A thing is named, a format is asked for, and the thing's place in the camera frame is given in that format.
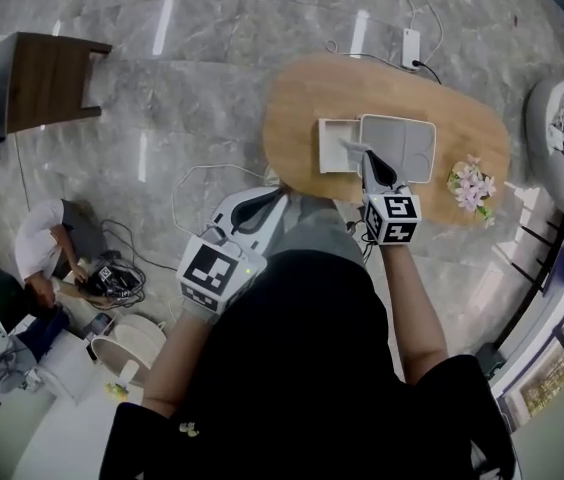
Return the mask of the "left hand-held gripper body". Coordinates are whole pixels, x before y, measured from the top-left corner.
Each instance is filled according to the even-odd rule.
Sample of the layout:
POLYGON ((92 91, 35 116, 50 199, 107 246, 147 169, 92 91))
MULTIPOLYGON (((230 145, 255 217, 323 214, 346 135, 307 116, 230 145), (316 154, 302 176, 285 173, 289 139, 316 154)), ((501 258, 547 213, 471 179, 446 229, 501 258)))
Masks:
POLYGON ((267 260, 218 225, 190 237, 177 269, 184 299, 221 316, 263 273, 267 260))

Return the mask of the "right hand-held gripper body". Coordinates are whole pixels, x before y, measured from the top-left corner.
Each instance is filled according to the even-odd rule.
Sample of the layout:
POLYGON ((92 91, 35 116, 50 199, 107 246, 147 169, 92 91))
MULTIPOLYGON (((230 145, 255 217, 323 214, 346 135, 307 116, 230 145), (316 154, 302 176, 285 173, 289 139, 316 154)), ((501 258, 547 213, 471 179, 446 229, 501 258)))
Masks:
POLYGON ((395 188, 363 186, 363 203, 363 222, 372 241, 378 245, 411 242, 421 221, 421 204, 406 184, 398 182, 395 188))

